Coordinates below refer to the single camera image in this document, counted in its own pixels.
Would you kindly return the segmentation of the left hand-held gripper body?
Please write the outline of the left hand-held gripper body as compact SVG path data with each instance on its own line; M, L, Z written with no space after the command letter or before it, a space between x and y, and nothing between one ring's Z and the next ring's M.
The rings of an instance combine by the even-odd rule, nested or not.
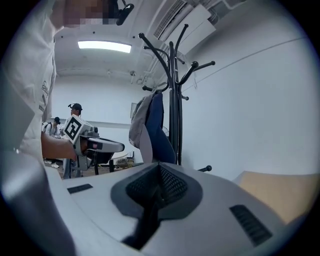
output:
M65 137L72 143L76 154L76 170L86 171L94 162L99 139L98 128L77 115L70 116L63 128Z

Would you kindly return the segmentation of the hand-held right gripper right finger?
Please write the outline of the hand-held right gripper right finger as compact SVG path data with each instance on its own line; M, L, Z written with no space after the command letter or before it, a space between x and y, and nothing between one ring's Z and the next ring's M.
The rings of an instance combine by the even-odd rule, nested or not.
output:
M237 184L187 167L177 170L202 187L202 200L186 218L163 221L142 248L147 256L273 256L299 229Z

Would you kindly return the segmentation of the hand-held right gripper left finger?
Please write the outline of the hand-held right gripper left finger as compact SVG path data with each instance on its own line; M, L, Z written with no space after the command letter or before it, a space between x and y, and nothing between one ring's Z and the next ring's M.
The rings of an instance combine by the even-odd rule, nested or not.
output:
M122 246L122 240L135 230L137 219L121 214L112 202L111 189L119 181L152 166L152 163L142 164L97 176L66 179L62 183L67 189L84 184L92 186L70 196L95 227L105 233L115 245Z

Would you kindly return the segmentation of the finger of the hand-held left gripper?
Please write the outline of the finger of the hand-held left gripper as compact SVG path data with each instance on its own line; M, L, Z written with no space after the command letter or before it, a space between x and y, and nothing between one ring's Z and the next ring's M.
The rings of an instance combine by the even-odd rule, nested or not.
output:
M90 165L107 164L113 157L113 152L87 151L86 156L90 159Z
M125 150L125 145L109 139L90 137L86 149L101 153L119 153Z

